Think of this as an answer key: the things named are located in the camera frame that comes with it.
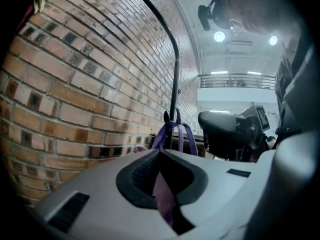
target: black microphone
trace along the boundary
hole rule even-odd
[[[198,17],[205,31],[210,31],[209,19],[211,18],[210,7],[200,5],[198,7]]]

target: brick wall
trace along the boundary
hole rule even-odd
[[[173,0],[152,0],[181,51],[178,107],[196,125],[198,74]],[[47,0],[0,72],[5,166],[29,205],[81,170],[149,148],[169,110],[174,52],[141,0]]]

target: balcony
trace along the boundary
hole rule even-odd
[[[201,74],[200,88],[256,88],[274,90],[276,78],[246,73]]]

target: curved black pole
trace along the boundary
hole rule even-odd
[[[164,28],[164,30],[168,34],[168,36],[171,40],[172,46],[173,46],[174,55],[175,55],[175,64],[174,64],[173,86],[172,86],[169,117],[170,117],[171,121],[174,121],[175,120],[177,98],[178,98],[178,85],[179,85],[180,53],[179,53],[178,44],[177,44],[176,39],[174,38],[174,35],[172,34],[170,28],[168,27],[165,19],[162,17],[161,13],[154,6],[154,4],[150,0],[142,0],[142,1],[144,1],[144,3],[150,8],[150,10],[156,16],[158,21],[161,23],[162,27]],[[167,132],[167,141],[165,143],[166,149],[171,149],[171,147],[172,147],[173,133],[174,133],[173,130],[171,132]]]

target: black vent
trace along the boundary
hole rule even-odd
[[[83,193],[74,194],[49,220],[48,224],[67,233],[89,200],[89,197],[89,195]]]

